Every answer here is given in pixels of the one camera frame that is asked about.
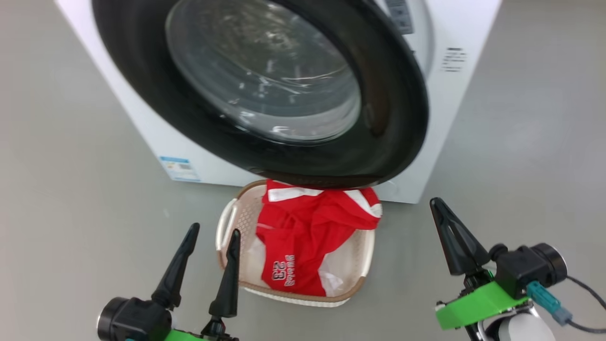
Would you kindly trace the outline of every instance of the basket handle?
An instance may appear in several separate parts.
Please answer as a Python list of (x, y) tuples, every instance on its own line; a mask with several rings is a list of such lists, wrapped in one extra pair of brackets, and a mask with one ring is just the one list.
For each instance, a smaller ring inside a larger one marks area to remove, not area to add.
[(226, 207), (221, 212), (221, 216), (219, 217), (219, 224), (217, 225), (217, 234), (215, 236), (215, 247), (217, 251), (220, 251), (223, 246), (223, 239), (225, 238), (225, 231), (228, 229), (228, 225), (231, 223), (233, 218), (233, 205), (236, 204), (238, 199), (232, 199), (229, 203), (227, 203)]

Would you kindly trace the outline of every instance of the blue connector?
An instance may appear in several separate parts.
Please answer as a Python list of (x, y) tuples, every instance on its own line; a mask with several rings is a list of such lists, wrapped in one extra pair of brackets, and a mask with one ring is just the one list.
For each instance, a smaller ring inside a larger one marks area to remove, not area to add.
[(531, 282), (526, 287), (526, 295), (536, 304), (545, 308), (561, 326), (565, 326), (568, 321), (572, 320), (570, 311), (562, 307), (562, 303), (539, 282)]

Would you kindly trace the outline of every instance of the washing machine body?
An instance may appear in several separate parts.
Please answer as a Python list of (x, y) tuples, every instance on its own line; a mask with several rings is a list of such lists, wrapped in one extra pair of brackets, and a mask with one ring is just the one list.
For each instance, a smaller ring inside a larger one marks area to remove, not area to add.
[(374, 186), (403, 203), (421, 198), (501, 3), (56, 2), (172, 179)]

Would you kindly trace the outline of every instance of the clothing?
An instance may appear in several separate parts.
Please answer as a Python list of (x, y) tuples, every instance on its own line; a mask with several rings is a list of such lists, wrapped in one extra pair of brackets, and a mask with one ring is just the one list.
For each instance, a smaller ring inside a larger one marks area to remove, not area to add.
[(326, 296), (318, 268), (356, 229), (374, 229), (382, 208), (371, 188), (338, 191), (267, 180), (256, 234), (265, 244), (261, 278), (272, 289)]

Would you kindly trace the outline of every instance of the washing machine door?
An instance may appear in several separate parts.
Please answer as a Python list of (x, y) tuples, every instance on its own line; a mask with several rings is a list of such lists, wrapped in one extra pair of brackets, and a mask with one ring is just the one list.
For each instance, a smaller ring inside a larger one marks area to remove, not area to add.
[(168, 123), (250, 172), (372, 186), (428, 121), (413, 53), (370, 0), (92, 0), (101, 38)]

